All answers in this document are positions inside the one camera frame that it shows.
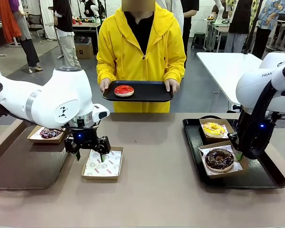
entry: donut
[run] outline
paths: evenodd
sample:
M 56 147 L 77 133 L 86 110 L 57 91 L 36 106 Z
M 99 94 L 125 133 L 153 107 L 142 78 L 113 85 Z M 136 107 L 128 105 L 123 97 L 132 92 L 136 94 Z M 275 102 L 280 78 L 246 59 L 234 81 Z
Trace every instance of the donut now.
M 115 88 L 114 93 L 116 96 L 129 97 L 134 94 L 134 89 L 129 85 L 120 85 Z
M 206 155 L 206 165 L 216 172 L 226 172 L 234 163 L 233 154 L 224 149 L 214 149 Z
M 58 130 L 57 129 L 44 128 L 40 132 L 40 136 L 44 139 L 51 139 L 51 138 L 57 137 L 61 134 L 61 131 L 59 131 L 60 129 L 62 130 L 62 128 L 58 128 Z
M 217 123 L 206 123 L 203 126 L 204 133 L 213 138 L 221 138 L 224 136 L 225 129 Z

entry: donut box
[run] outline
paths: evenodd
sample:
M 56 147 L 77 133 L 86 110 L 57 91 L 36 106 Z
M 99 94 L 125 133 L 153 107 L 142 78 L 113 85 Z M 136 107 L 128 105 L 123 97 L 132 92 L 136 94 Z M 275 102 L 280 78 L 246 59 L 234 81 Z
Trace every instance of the donut box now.
M 215 172 L 215 171 L 211 171 L 207 167 L 207 165 L 205 163 L 205 156 L 204 156 L 203 151 L 205 152 L 205 151 L 209 151 L 209 150 L 216 149 L 216 148 L 223 148 L 223 149 L 226 149 L 229 152 L 234 154 L 235 162 L 234 162 L 234 165 L 233 165 L 231 170 L 229 170 L 227 172 L 218 173 L 218 172 Z M 199 147 L 199 151 L 200 151 L 200 156 L 202 158 L 205 171 L 206 171 L 207 175 L 211 179 L 224 178 L 224 177 L 228 177 L 228 176 L 231 176 L 231 175 L 239 175 L 239 178 L 240 178 L 240 175 L 245 170 L 249 169 L 249 164 L 248 164 L 247 159 L 245 157 L 242 157 L 240 159 L 241 154 L 232 146 L 230 141 L 209 144 L 209 145 L 206 145 L 206 146 L 201 146 L 201 147 Z
M 200 125 L 203 126 L 206 123 L 216 123 L 219 124 L 221 126 L 225 126 L 225 130 L 227 130 L 228 133 L 233 133 L 234 130 L 231 127 L 231 125 L 229 124 L 229 122 L 227 120 L 220 120 L 220 119 L 200 119 L 199 120 Z M 213 137 L 209 137 L 208 135 L 206 135 L 205 133 L 203 134 L 206 138 L 206 141 L 209 143 L 219 143 L 219 142 L 226 142 L 229 141 L 229 138 L 213 138 Z
M 48 143 L 48 144 L 60 144 L 61 141 L 64 139 L 65 133 L 62 132 L 60 135 L 50 139 L 44 139 L 39 136 L 40 131 L 44 129 L 44 127 L 36 126 L 32 132 L 28 135 L 27 139 L 30 140 L 32 143 Z
M 123 147 L 111 147 L 110 152 L 103 155 L 103 162 L 101 162 L 100 154 L 91 150 L 81 176 L 87 180 L 118 180 L 123 155 Z

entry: yellow glazed donut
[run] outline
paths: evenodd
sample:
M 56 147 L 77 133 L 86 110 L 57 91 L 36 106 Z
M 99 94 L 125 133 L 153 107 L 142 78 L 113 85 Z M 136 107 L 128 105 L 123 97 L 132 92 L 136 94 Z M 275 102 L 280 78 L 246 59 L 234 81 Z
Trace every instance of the yellow glazed donut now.
M 225 129 L 217 123 L 206 123 L 203 126 L 204 133 L 213 138 L 221 138 L 224 136 Z

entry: yellow hoodie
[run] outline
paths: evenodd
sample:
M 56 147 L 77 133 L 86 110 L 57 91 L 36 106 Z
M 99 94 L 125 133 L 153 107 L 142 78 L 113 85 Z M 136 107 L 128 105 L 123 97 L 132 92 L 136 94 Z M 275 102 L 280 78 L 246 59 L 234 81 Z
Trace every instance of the yellow hoodie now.
M 186 60 L 181 30 L 173 14 L 155 7 L 154 21 L 144 56 L 121 8 L 102 24 L 98 39 L 98 83 L 114 80 L 165 81 L 179 83 Z M 168 113 L 170 102 L 115 102 L 120 113 Z

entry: black tray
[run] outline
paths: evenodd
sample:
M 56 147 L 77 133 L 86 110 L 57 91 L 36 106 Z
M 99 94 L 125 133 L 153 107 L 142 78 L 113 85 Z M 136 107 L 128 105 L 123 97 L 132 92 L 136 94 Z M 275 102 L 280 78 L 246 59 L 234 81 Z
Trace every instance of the black tray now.
M 131 86 L 134 94 L 130 97 L 118 97 L 114 90 L 121 85 Z M 173 99 L 172 89 L 167 92 L 163 82 L 151 81 L 113 81 L 103 93 L 103 98 L 109 101 L 128 102 L 167 102 Z
M 206 173 L 201 160 L 199 147 L 207 145 L 205 134 L 199 119 L 185 119 L 182 121 L 198 172 L 199 180 L 211 188 L 225 189 L 281 189 L 285 188 L 285 177 L 264 153 L 257 160 L 248 160 L 249 169 L 239 175 L 219 179 L 211 179 Z M 237 120 L 228 120 L 234 127 Z

